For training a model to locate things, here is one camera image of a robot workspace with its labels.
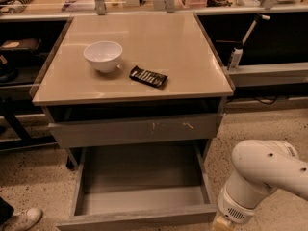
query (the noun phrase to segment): floor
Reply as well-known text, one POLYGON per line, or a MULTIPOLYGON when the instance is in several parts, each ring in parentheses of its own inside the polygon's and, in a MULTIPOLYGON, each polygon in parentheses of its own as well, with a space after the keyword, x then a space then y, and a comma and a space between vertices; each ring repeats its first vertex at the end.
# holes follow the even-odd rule
MULTIPOLYGON (((21 117, 32 134, 45 134, 44 116, 21 117)), ((7 126, 3 119, 0 125, 7 126)), ((230 154, 240 141, 248 139, 282 140, 292 144, 301 160, 308 162, 308 99, 278 100, 274 104, 231 102, 217 137, 213 140, 205 167, 215 197, 232 171, 230 154)), ((0 141, 13 137, 10 128, 0 141)), ((76 171, 66 168, 66 155, 57 145, 32 150, 18 150, 0 155, 0 195, 16 211, 40 207, 44 216, 32 231, 56 231, 55 223, 70 213, 76 171)), ((255 217, 242 231, 306 231, 308 202, 278 190, 261 203, 255 217)), ((205 231, 211 224, 146 229, 146 231, 205 231)))

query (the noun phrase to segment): drawer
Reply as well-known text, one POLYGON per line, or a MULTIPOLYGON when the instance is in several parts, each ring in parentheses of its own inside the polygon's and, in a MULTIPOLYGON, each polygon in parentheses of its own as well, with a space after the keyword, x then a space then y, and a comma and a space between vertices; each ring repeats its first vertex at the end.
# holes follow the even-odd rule
POLYGON ((192 141, 83 149, 71 217, 60 230, 133 230, 211 222, 216 214, 192 141))
POLYGON ((213 138, 218 114, 164 115, 57 122, 49 129, 62 148, 213 138))

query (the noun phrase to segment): bowl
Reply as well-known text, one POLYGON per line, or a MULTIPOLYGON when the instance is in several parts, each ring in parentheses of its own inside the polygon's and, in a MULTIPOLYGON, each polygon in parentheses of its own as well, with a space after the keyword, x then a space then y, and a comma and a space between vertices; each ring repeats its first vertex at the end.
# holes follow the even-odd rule
POLYGON ((120 64, 122 52, 122 46, 117 42, 99 41, 89 45, 84 56, 93 68, 108 73, 120 64))

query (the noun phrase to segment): white sneaker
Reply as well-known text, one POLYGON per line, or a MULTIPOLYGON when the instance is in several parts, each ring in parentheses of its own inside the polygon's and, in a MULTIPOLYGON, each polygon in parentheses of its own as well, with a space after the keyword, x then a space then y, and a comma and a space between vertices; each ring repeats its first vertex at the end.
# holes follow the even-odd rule
POLYGON ((26 231, 36 225, 42 217, 42 210, 31 208, 13 215, 4 224, 3 231, 26 231))

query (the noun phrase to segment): white robotic arm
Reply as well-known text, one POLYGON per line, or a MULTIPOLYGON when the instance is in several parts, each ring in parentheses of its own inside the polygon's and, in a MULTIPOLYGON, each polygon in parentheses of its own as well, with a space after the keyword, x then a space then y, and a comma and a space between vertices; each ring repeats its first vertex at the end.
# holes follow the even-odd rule
POLYGON ((277 189, 308 200, 308 164, 284 141, 242 141, 232 152, 235 170, 218 198, 220 212, 235 223, 253 217, 258 204, 277 189))

